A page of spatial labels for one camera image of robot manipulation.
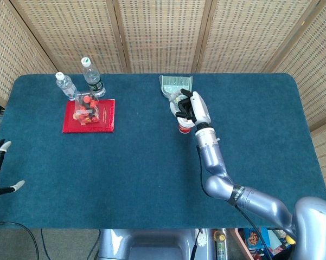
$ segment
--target red book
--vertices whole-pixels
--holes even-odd
[[[114,130],[114,99],[99,100],[98,108],[100,121],[96,123],[87,123],[82,126],[78,120],[72,117],[75,112],[75,101],[67,101],[63,133],[112,133]]]

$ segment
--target silver robot arm segment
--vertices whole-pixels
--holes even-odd
[[[296,202],[292,215],[281,200],[234,184],[227,174],[215,130],[209,126],[211,119],[205,102],[197,92],[189,98],[201,157],[212,174],[204,185],[208,195],[254,213],[286,231],[297,242],[294,260],[326,260],[326,201],[302,198]]]

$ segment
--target dark blue tablecloth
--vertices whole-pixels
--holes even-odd
[[[71,75],[79,90],[82,75]],[[30,228],[219,228],[249,226],[201,190],[193,133],[181,134],[156,74],[102,75],[116,100],[114,133],[63,134],[66,97],[54,75],[25,75],[0,127],[12,141],[0,186],[0,220]],[[326,189],[294,79],[287,74],[195,74],[229,175],[290,210]],[[254,218],[258,225],[267,222]]]

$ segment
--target table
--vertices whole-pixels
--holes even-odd
[[[12,141],[0,186],[25,185],[0,197],[0,220],[29,228],[249,226],[230,205],[203,194],[194,134],[178,131],[158,74],[101,77],[104,98],[116,100],[114,133],[63,134],[67,99],[54,75],[16,80],[0,127],[0,138]],[[87,89],[81,74],[71,78]],[[236,183],[278,197],[290,211],[303,196],[326,200],[290,75],[194,74],[193,90],[208,106]]]

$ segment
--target black cable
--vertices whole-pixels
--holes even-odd
[[[46,254],[48,260],[50,260],[50,257],[49,257],[48,252],[47,252],[46,244],[44,243],[44,238],[43,238],[43,232],[42,232],[42,229],[41,229],[40,231],[41,231],[41,238],[42,238],[42,244],[43,244],[44,253]]]
[[[97,243],[98,243],[98,241],[99,241],[99,239],[100,239],[100,234],[101,234],[101,231],[100,231],[100,229],[99,229],[98,238],[97,238],[97,240],[95,241],[95,243],[94,243],[94,245],[93,245],[93,247],[92,247],[91,251],[89,252],[89,255],[88,255],[88,257],[87,257],[87,260],[89,260],[89,259],[90,259],[90,256],[91,256],[91,254],[92,254],[92,252],[93,252],[93,250],[94,250],[95,246],[97,245]]]
[[[17,226],[20,226],[22,228],[24,228],[26,230],[27,233],[29,233],[29,235],[31,236],[33,242],[34,242],[34,245],[35,245],[35,250],[36,250],[36,259],[39,260],[40,257],[39,257],[39,248],[37,247],[37,242],[36,242],[36,239],[33,235],[33,233],[24,225],[20,224],[20,223],[17,223],[17,222],[0,222],[0,226],[1,225],[17,225]]]
[[[207,194],[205,188],[204,188],[204,183],[202,182],[202,164],[201,164],[201,156],[200,156],[200,148],[199,146],[196,146],[196,150],[197,150],[197,154],[199,156],[199,164],[200,164],[200,184],[201,184],[201,188],[202,191],[206,194],[206,196],[212,198],[209,194]]]
[[[197,149],[197,153],[198,153],[198,155],[199,155],[199,163],[200,163],[200,183],[201,183],[201,188],[202,188],[202,191],[203,191],[207,196],[211,197],[209,194],[207,194],[207,192],[206,192],[205,189],[204,189],[204,184],[203,184],[203,182],[202,182],[202,165],[201,165],[200,148],[197,146],[196,149]],[[254,230],[257,232],[257,234],[258,234],[258,236],[259,236],[261,242],[263,243],[263,246],[264,246],[264,248],[265,248],[265,250],[266,250],[266,253],[267,253],[267,255],[268,255],[269,260],[272,260],[271,255],[270,255],[270,251],[269,251],[269,249],[267,248],[267,245],[266,245],[266,243],[265,243],[263,237],[261,236],[261,233],[259,232],[258,228],[256,227],[256,225],[255,225],[255,224],[251,221],[251,219],[250,219],[250,218],[245,214],[245,212],[242,211],[242,210],[241,210],[237,205],[235,205],[235,208],[236,208],[238,211],[240,211],[240,213],[241,213],[241,214],[242,214],[242,215],[247,219],[247,221],[252,225],[252,227],[254,228]]]
[[[261,236],[261,233],[259,232],[257,226],[254,224],[253,221],[251,221],[251,219],[249,218],[249,216],[244,211],[242,211],[237,205],[235,205],[235,208],[247,219],[247,221],[252,225],[252,227],[254,228],[254,230],[257,232],[257,234],[258,234],[261,242],[263,243],[263,246],[265,248],[265,251],[267,253],[267,256],[268,256],[269,260],[272,260],[271,255],[270,255],[269,248],[267,248],[267,245],[266,245],[263,237]]]
[[[194,246],[193,246],[193,250],[191,251],[191,255],[190,255],[190,260],[194,260],[194,258],[195,258],[195,253],[196,253],[196,249],[197,249],[196,243],[197,243],[197,238],[198,238],[200,232],[201,232],[201,229],[199,229],[199,232],[196,235],[195,243],[194,243]]]

